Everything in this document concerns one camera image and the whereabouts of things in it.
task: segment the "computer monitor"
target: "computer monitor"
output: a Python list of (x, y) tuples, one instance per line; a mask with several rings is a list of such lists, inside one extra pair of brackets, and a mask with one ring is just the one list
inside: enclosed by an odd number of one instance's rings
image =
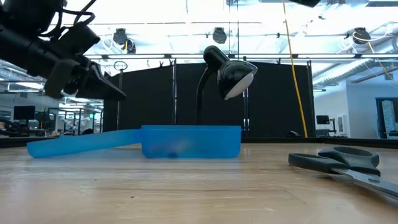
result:
[(328, 115), (317, 115), (317, 124), (330, 124)]
[(35, 106), (15, 106), (14, 120), (30, 120), (35, 119)]

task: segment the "lamp shade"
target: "lamp shade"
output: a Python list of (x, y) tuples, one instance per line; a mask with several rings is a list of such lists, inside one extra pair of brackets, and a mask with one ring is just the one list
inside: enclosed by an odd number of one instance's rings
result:
[(258, 68), (240, 60), (229, 60), (218, 70), (217, 84), (224, 100), (240, 95), (252, 83)]

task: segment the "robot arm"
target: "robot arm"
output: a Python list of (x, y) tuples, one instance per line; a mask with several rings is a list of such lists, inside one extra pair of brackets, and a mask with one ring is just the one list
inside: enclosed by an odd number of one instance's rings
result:
[[(26, 69), (31, 76), (46, 78), (44, 89), (52, 98), (62, 98), (64, 91), (83, 98), (125, 99), (101, 74), (100, 65), (83, 56), (100, 41), (87, 26), (95, 15), (86, 10), (95, 1), (75, 12), (64, 9), (66, 0), (5, 0), (0, 4), (0, 58)], [(44, 34), (55, 13), (58, 24)], [(63, 13), (76, 15), (73, 26), (61, 27)], [(80, 16), (90, 18), (78, 22)]]

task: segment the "desk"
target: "desk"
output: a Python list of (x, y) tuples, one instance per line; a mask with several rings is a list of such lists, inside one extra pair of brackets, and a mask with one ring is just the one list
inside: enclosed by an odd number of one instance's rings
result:
[[(139, 146), (32, 159), (0, 149), (1, 223), (398, 223), (398, 207), (288, 165), (321, 144), (243, 144), (234, 160), (148, 160)], [(370, 149), (398, 182), (398, 151)]]

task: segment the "black desk lamp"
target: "black desk lamp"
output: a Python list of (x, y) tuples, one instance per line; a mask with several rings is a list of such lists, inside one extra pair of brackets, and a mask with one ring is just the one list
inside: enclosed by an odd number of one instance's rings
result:
[(221, 97), (228, 100), (241, 94), (253, 81), (257, 67), (249, 62), (230, 60), (218, 47), (209, 46), (203, 53), (207, 68), (200, 78), (197, 89), (196, 122), (201, 124), (203, 89), (211, 74), (217, 73)]

